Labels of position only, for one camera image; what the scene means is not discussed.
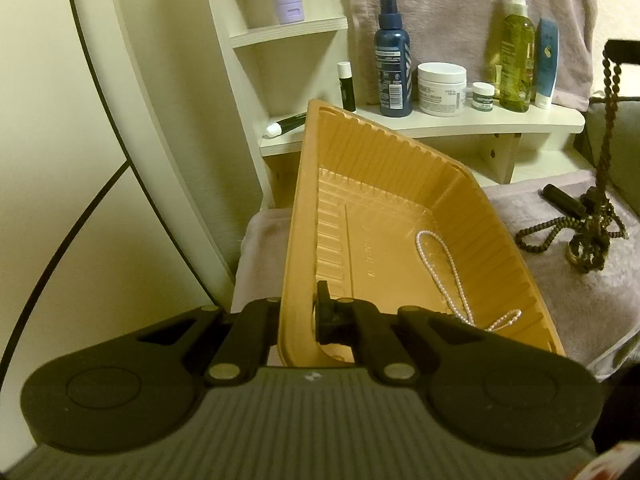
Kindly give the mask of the black rectangular clip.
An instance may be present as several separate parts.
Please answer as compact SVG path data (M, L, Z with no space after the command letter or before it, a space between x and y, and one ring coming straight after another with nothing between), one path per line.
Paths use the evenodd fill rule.
M579 200L569 196L551 183L544 186L541 196L570 218L580 220L588 216L586 207Z

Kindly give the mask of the black tube with white cap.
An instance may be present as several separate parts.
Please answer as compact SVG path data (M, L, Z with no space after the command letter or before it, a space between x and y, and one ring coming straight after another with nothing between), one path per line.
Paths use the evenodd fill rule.
M270 122L265 130L264 138L274 139L277 136L282 136L282 134L288 133L300 126L305 125L305 122L306 113L300 113L276 120L275 122Z

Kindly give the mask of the black white lip balm stick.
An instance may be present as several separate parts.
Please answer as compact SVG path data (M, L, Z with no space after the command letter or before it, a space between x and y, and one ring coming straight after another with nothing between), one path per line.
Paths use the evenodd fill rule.
M354 112L356 110L356 99L354 82L352 81L352 64L348 61L337 63L338 81L340 82L342 104L344 110Z

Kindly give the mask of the dark blue spray bottle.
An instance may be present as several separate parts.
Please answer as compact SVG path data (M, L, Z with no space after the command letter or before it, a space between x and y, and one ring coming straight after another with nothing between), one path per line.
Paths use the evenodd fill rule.
M380 113L386 117L406 117L412 112L410 37L402 24L397 0L378 2L374 58Z

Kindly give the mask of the grey cushion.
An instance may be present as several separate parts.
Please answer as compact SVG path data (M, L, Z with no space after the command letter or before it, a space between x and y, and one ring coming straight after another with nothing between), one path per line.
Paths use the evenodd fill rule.
M605 100L591 98L585 112L585 128L576 136L574 148L597 166L605 130ZM639 212L639 99L623 96L618 101L611 141L612 162L608 180L620 190L627 204Z

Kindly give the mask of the small green-label jar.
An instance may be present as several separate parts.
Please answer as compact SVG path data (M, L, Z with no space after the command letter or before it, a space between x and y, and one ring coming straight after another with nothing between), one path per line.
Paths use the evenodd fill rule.
M491 112L494 108L494 99L496 89L493 84L488 82L472 83L472 107L480 112Z

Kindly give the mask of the white cream jar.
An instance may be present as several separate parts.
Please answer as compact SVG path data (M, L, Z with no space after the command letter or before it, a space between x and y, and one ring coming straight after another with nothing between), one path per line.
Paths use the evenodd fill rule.
M424 113L451 117L459 115L465 104L466 69L457 64L425 62L416 68L419 103Z

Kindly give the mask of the green oil spray bottle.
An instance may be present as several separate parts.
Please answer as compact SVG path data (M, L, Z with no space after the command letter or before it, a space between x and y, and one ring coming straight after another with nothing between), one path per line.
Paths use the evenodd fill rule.
M500 48L499 102L506 110L525 113L532 99L536 29L526 0L509 0Z

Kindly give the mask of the blue and white tube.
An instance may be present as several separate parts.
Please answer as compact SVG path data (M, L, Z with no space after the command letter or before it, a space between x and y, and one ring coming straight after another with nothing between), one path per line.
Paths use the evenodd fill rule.
M552 18L542 18L538 24L536 107L546 110L552 104L556 77L558 76L560 33L558 23Z

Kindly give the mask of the hanging lilac towel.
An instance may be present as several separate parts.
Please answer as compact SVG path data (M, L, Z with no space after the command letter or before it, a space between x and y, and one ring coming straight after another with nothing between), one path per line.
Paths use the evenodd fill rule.
M448 62L468 71L469 81L489 80L498 63L502 25L509 0L397 0L410 36L413 64ZM583 112L593 83L592 38L597 0L526 0L532 22L556 21L560 33L559 68L553 101ZM378 0L348 0L352 64L361 104L378 102L374 34Z

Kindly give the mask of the orange plastic tray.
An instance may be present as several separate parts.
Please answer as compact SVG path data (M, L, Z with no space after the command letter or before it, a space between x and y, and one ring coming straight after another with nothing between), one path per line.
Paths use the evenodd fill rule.
M307 108L288 237L278 350L288 366L341 366L320 344L314 297L470 309L478 327L510 311L503 336L562 353L539 288L469 169L451 157L320 100Z

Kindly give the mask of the lilac plush table cloth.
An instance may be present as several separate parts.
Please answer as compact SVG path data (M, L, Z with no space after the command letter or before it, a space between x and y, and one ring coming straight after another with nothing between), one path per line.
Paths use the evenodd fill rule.
M614 185L608 197L628 236L613 240L601 271L581 274L566 258L569 232L524 259L551 313L566 354L605 380L639 361L639 216ZM248 222L235 275L232 312L281 295L292 211L259 211Z

